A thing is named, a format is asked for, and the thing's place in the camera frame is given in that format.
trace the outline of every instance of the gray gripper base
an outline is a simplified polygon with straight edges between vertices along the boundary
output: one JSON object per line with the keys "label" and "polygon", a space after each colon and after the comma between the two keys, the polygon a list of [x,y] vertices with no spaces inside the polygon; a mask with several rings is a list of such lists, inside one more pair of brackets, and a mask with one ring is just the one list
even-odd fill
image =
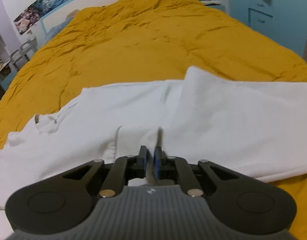
{"label": "gray gripper base", "polygon": [[80,225],[54,235],[17,230],[8,240],[295,240],[287,230],[252,236],[222,224],[201,197],[189,197],[179,185],[124,187],[98,201]]}

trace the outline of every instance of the cabinet drawer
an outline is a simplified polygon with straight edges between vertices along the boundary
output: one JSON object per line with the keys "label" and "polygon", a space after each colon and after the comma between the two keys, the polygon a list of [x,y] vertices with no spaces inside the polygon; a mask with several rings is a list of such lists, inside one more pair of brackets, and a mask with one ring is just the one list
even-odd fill
{"label": "cabinet drawer", "polygon": [[1,81],[0,85],[5,91],[8,89],[9,85],[11,84],[15,76],[16,73],[12,71],[3,81]]}
{"label": "cabinet drawer", "polygon": [[249,7],[274,16],[272,0],[250,0]]}
{"label": "cabinet drawer", "polygon": [[225,5],[207,5],[207,7],[215,8],[215,9],[218,9],[220,11],[226,12]]}
{"label": "cabinet drawer", "polygon": [[274,22],[273,17],[266,14],[249,10],[250,13],[250,27],[271,39],[274,34]]}

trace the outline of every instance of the wrinkled fabric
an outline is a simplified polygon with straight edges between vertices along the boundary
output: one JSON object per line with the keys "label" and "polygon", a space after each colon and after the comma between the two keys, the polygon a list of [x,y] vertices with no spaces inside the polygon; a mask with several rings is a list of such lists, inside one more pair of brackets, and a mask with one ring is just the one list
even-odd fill
{"label": "wrinkled fabric", "polygon": [[[230,80],[307,82],[297,54],[199,1],[120,0],[80,11],[19,71],[0,101],[0,149],[83,87],[183,79],[191,65]],[[297,202],[290,232],[307,239],[307,174],[275,185]]]}

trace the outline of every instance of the nightstand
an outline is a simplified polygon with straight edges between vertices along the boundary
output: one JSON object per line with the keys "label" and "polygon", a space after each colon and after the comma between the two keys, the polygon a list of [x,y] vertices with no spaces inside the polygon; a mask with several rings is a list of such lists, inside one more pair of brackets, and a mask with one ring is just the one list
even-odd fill
{"label": "nightstand", "polygon": [[206,5],[207,7],[215,8],[220,11],[226,12],[226,6],[224,5]]}

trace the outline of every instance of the white cloth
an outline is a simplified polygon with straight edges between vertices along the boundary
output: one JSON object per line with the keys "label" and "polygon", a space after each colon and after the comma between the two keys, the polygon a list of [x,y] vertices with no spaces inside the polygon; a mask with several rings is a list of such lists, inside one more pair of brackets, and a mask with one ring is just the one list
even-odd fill
{"label": "white cloth", "polygon": [[236,82],[190,68],[164,150],[264,182],[307,173],[307,83]]}
{"label": "white cloth", "polygon": [[19,188],[92,159],[113,162],[141,145],[153,152],[159,128],[166,153],[189,163],[208,159],[263,181],[307,173],[307,83],[233,82],[190,67],[184,81],[83,89],[10,133],[0,209]]}
{"label": "white cloth", "polygon": [[13,230],[5,215],[5,211],[0,210],[0,240],[6,239],[12,233],[13,233]]}

